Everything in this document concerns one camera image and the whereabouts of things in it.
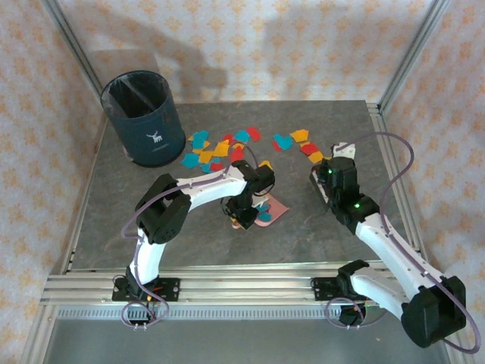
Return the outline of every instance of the stone-textured surface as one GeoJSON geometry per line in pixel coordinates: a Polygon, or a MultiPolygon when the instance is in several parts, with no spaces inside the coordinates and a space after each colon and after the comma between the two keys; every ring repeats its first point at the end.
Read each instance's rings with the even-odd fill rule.
{"type": "MultiPolygon", "coordinates": [[[[277,181],[272,194],[289,206],[289,211],[270,227],[236,231],[218,201],[200,206],[190,212],[180,234],[167,245],[162,265],[376,259],[331,213],[324,214],[308,179],[311,162],[298,145],[286,152],[275,152],[271,146],[275,133],[287,135],[302,127],[310,130],[310,140],[324,152],[330,151],[333,143],[369,133],[373,126],[365,102],[244,102],[183,104],[177,108],[186,135],[208,130],[210,147],[226,133],[258,127],[261,141],[249,145],[261,161],[271,162],[277,181]]],[[[163,168],[136,166],[125,159],[108,125],[73,268],[121,268],[131,261],[135,244],[121,239],[120,229],[145,191],[163,173],[175,178],[202,174],[200,168],[189,170],[182,166],[182,157],[163,168]]],[[[363,192],[377,198],[388,182],[377,141],[359,144],[355,160],[363,192]]],[[[388,215],[402,231],[393,196],[389,196],[388,203],[388,215]]]]}

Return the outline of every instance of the patterned wallpaper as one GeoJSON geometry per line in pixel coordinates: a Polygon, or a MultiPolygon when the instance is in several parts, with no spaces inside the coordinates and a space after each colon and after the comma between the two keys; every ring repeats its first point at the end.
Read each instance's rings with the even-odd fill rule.
{"type": "Polygon", "coordinates": [[[186,102],[378,102],[431,2],[60,0],[103,84],[149,69],[186,102]]]}
{"type": "Polygon", "coordinates": [[[20,359],[102,112],[41,2],[0,7],[0,363],[20,359]]]}
{"type": "MultiPolygon", "coordinates": [[[[453,0],[399,92],[390,130],[415,148],[409,189],[432,261],[467,287],[485,334],[485,10],[453,0]]],[[[401,163],[407,152],[400,149],[401,163]]],[[[468,338],[473,343],[469,326],[468,338]]],[[[481,350],[477,362],[485,362],[481,350]]]]}

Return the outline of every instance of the dark blue trash bin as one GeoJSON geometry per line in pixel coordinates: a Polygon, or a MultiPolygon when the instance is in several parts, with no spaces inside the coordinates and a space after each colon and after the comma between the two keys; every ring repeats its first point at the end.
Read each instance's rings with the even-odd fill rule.
{"type": "Polygon", "coordinates": [[[168,82],[151,71],[131,71],[112,80],[101,104],[130,159],[144,167],[172,162],[186,138],[168,82]]]}

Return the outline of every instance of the purple cable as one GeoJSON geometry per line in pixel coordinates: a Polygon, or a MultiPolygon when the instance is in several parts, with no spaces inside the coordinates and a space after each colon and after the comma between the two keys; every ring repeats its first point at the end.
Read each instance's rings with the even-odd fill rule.
{"type": "MultiPolygon", "coordinates": [[[[233,146],[234,144],[243,144],[241,142],[232,142],[230,144],[230,147],[233,146]]],[[[258,159],[256,158],[256,154],[251,150],[251,148],[249,148],[248,146],[246,146],[246,148],[249,150],[249,152],[251,153],[253,159],[255,160],[255,164],[256,164],[256,167],[258,167],[258,159]]],[[[153,205],[155,202],[157,202],[158,200],[160,199],[163,199],[164,197],[170,195],[171,193],[174,193],[174,192],[177,192],[178,190],[182,190],[183,188],[194,188],[194,187],[201,187],[201,186],[206,186],[208,184],[212,184],[214,182],[217,182],[221,179],[223,179],[225,176],[226,176],[226,173],[229,171],[229,168],[230,168],[231,164],[229,164],[226,169],[222,172],[222,174],[219,174],[218,176],[214,177],[214,178],[211,178],[209,180],[201,180],[199,182],[194,182],[193,184],[183,184],[183,185],[180,185],[180,186],[176,186],[174,188],[170,188],[169,190],[166,190],[162,193],[159,193],[157,196],[151,198],[149,201],[147,201],[142,207],[140,207],[139,209],[137,209],[135,211],[135,213],[132,215],[132,217],[127,221],[127,223],[121,228],[121,236],[124,238],[124,239],[137,239],[138,240],[138,243],[136,244],[136,248],[135,248],[135,255],[133,257],[133,261],[134,261],[134,268],[135,268],[135,271],[134,271],[134,277],[135,277],[135,281],[136,281],[136,284],[138,284],[138,287],[140,287],[142,289],[143,292],[145,292],[147,295],[151,296],[152,298],[155,298],[156,300],[160,301],[163,305],[165,305],[165,310],[163,311],[162,314],[159,315],[159,317],[157,317],[154,321],[152,322],[149,322],[148,324],[144,324],[143,327],[144,329],[146,330],[147,328],[149,328],[150,326],[153,326],[155,324],[157,324],[158,322],[160,322],[162,319],[164,319],[167,315],[168,315],[168,311],[170,309],[168,303],[166,300],[164,300],[163,298],[161,298],[159,295],[157,295],[156,293],[153,293],[151,292],[150,290],[148,290],[141,282],[141,280],[139,279],[139,273],[138,273],[138,255],[139,255],[139,249],[142,245],[142,242],[140,240],[140,236],[137,234],[137,235],[129,235],[127,234],[127,230],[128,228],[130,227],[130,225],[136,221],[136,219],[148,208],[150,207],[151,205],[153,205]]],[[[156,317],[155,315],[155,312],[153,312],[152,310],[150,310],[147,306],[145,306],[143,304],[142,301],[133,301],[133,302],[130,302],[128,303],[124,308],[122,308],[121,310],[121,321],[126,325],[128,326],[129,328],[134,328],[135,330],[138,328],[138,324],[136,325],[133,325],[131,324],[126,318],[125,318],[125,314],[127,312],[127,310],[131,307],[131,306],[141,306],[149,315],[150,317],[153,319],[156,317]]]]}
{"type": "Polygon", "coordinates": [[[357,309],[358,314],[361,316],[362,322],[364,322],[364,318],[365,318],[364,314],[362,313],[361,308],[358,306],[358,304],[354,300],[351,300],[351,299],[346,298],[346,297],[335,297],[335,298],[333,298],[333,299],[331,299],[330,301],[327,302],[327,305],[325,306],[325,309],[324,309],[324,316],[325,316],[325,319],[332,326],[335,326],[336,328],[345,328],[346,330],[350,330],[350,329],[358,330],[359,328],[368,328],[369,326],[377,324],[387,314],[387,311],[384,310],[384,313],[381,316],[379,316],[378,318],[376,318],[372,322],[369,322],[369,323],[363,324],[363,325],[353,325],[353,326],[351,326],[351,325],[339,325],[339,324],[333,322],[332,320],[330,320],[330,312],[329,312],[328,308],[330,307],[330,305],[332,303],[334,303],[335,301],[340,301],[340,300],[351,303],[357,309]]]}
{"type": "Polygon", "coordinates": [[[403,137],[401,137],[401,136],[399,136],[397,134],[389,133],[389,132],[386,132],[386,131],[375,131],[373,133],[369,133],[369,134],[360,136],[359,138],[357,138],[353,142],[347,143],[344,146],[340,146],[340,147],[336,148],[336,151],[339,151],[341,149],[346,148],[347,146],[349,146],[351,144],[356,144],[356,143],[358,143],[358,142],[360,142],[362,140],[365,140],[365,139],[370,138],[370,137],[374,137],[376,135],[383,135],[383,136],[386,136],[386,137],[392,137],[394,139],[399,140],[400,142],[402,142],[408,148],[409,154],[410,154],[409,163],[387,184],[386,188],[384,188],[384,191],[382,192],[382,195],[380,196],[380,201],[379,201],[379,205],[380,205],[380,220],[382,222],[382,225],[384,227],[384,230],[389,235],[391,241],[394,243],[394,245],[400,251],[400,253],[403,254],[403,256],[405,256],[406,259],[408,261],[410,261],[416,267],[416,269],[419,270],[420,273],[422,273],[423,276],[426,276],[433,284],[435,284],[439,289],[441,289],[441,291],[448,298],[450,298],[450,300],[463,312],[463,314],[465,315],[465,317],[467,318],[467,320],[470,322],[470,326],[471,326],[471,328],[472,328],[472,330],[474,332],[474,336],[475,336],[475,345],[474,345],[474,347],[472,347],[471,349],[465,349],[464,347],[459,347],[458,345],[452,343],[451,341],[449,341],[447,339],[443,339],[443,341],[446,344],[448,344],[449,346],[451,346],[452,348],[457,349],[458,351],[461,351],[461,352],[467,353],[467,354],[475,354],[475,353],[478,352],[478,350],[481,347],[481,335],[480,335],[480,330],[478,329],[477,323],[471,317],[470,312],[466,309],[466,307],[464,307],[462,305],[462,303],[460,301],[458,301],[458,299],[455,296],[453,296],[453,294],[448,289],[446,289],[435,277],[433,277],[432,275],[430,275],[426,271],[426,268],[420,262],[418,262],[411,254],[409,254],[406,251],[406,249],[404,249],[401,246],[401,244],[399,244],[399,242],[397,241],[397,239],[390,233],[389,226],[387,226],[387,223],[386,223],[386,219],[385,219],[386,214],[384,213],[384,206],[385,206],[386,195],[389,192],[389,189],[391,188],[391,186],[399,178],[401,178],[403,176],[403,174],[406,173],[409,170],[409,168],[411,168],[412,163],[415,160],[415,151],[413,150],[411,144],[406,139],[404,139],[403,137]]]}

